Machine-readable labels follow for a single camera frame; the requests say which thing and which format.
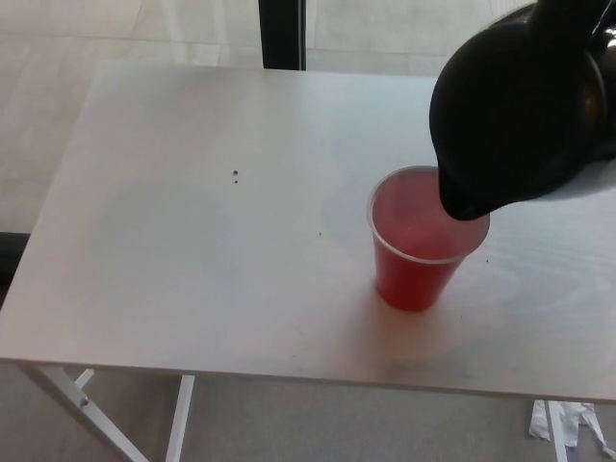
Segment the table leg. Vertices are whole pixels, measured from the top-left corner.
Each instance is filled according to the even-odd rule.
[[[94,369],[86,369],[85,371],[81,372],[81,375],[79,375],[79,377],[77,377],[77,379],[75,380],[75,385],[77,385],[79,388],[84,388],[88,382],[90,382],[90,379],[94,376]]]
[[[306,70],[306,0],[259,0],[265,69]]]
[[[567,462],[567,447],[565,446],[565,437],[562,431],[562,421],[558,405],[554,401],[547,400],[545,404],[550,439],[552,440],[552,446],[556,452],[556,462]]]
[[[147,462],[145,456],[73,382],[62,368],[22,367],[49,397],[122,461]]]
[[[0,289],[11,285],[29,239],[29,234],[0,233]]]
[[[180,462],[182,444],[184,443],[184,430],[186,429],[186,421],[191,408],[193,384],[193,375],[182,376],[180,391],[177,395],[177,404],[175,405],[175,414],[173,415],[173,426],[171,427],[171,435],[169,436],[169,444],[167,446],[166,462]]]

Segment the gray floor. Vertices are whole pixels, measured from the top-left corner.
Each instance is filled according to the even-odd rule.
[[[176,377],[97,372],[86,390],[153,461],[164,460]],[[195,382],[182,462],[544,462],[526,436],[532,401],[229,377]],[[599,406],[616,442],[616,408]],[[0,366],[0,457],[113,461],[21,372]],[[605,460],[587,428],[570,461]]]

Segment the black jug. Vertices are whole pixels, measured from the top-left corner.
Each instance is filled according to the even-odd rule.
[[[616,7],[539,0],[478,33],[437,80],[430,133],[457,219],[616,187]]]

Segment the red drink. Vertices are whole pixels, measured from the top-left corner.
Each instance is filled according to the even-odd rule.
[[[390,305],[422,311],[439,297],[464,258],[485,239],[489,217],[451,218],[441,205],[436,167],[410,167],[372,194],[376,288]]]

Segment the cup rim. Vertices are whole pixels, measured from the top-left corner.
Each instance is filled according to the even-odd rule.
[[[453,257],[437,259],[437,260],[429,260],[429,259],[425,259],[425,258],[414,257],[413,255],[408,255],[408,254],[398,250],[393,245],[391,245],[387,241],[385,241],[385,239],[380,235],[380,233],[376,229],[376,225],[374,224],[374,216],[373,216],[373,212],[372,211],[373,211],[373,208],[374,208],[374,200],[376,198],[376,193],[378,192],[378,189],[387,180],[389,180],[391,177],[393,177],[395,175],[399,175],[400,173],[402,173],[404,171],[407,171],[407,170],[422,170],[422,171],[434,171],[434,170],[436,170],[436,172],[438,173],[438,167],[435,167],[435,166],[413,166],[413,167],[399,168],[397,170],[392,171],[388,175],[385,175],[383,178],[381,178],[380,181],[376,184],[376,186],[374,186],[374,188],[372,188],[372,192],[370,194],[370,199],[368,201],[368,210],[367,210],[368,224],[370,225],[370,229],[372,230],[372,235],[375,236],[378,239],[378,241],[383,246],[385,246],[389,251],[391,251],[392,253],[396,254],[398,257],[403,258],[404,260],[409,260],[411,262],[421,263],[421,264],[424,264],[424,265],[445,265],[447,263],[460,262],[460,261],[464,260],[466,257],[468,257],[473,252],[475,252],[483,244],[483,242],[485,241],[485,238],[488,236],[488,232],[490,231],[490,214],[485,215],[485,216],[483,216],[481,218],[477,218],[477,219],[485,218],[485,231],[484,231],[483,236],[481,237],[481,239],[477,241],[477,245],[475,245],[473,248],[471,248],[466,253],[462,253],[460,255],[455,255]]]

